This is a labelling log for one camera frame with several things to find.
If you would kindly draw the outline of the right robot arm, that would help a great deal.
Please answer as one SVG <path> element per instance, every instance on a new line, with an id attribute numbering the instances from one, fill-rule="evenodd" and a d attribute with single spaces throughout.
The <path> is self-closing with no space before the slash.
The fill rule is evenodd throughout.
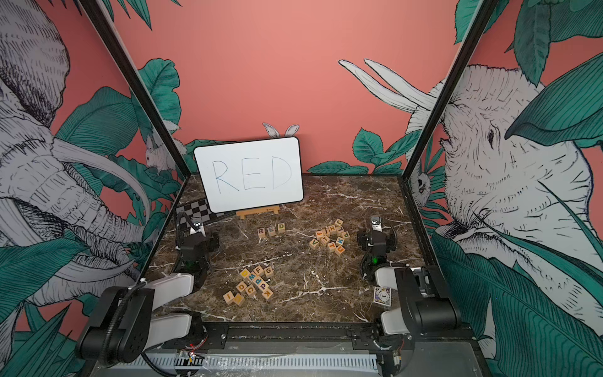
<path id="1" fill-rule="evenodd" d="M 462 318 L 450 297 L 441 269 L 436 265 L 411 268 L 394 263 L 388 254 L 397 246 L 395 232 L 376 227 L 356 234 L 364 255 L 361 279 L 371 284 L 374 300 L 390 306 L 397 297 L 399 306 L 380 314 L 376 321 L 383 336 L 425 335 L 459 328 Z"/>

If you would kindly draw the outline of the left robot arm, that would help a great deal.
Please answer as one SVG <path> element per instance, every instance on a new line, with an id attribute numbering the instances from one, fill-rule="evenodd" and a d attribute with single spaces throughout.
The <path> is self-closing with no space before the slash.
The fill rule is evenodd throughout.
<path id="1" fill-rule="evenodd" d="M 130 363 L 147 349 L 189 333 L 191 314 L 160 319 L 153 312 L 201 289 L 210 273 L 210 254 L 218 250 L 220 240 L 216 232 L 207 236 L 198 232 L 178 238 L 176 246 L 177 263 L 170 275 L 102 293 L 75 347 L 77 358 L 104 367 Z"/>

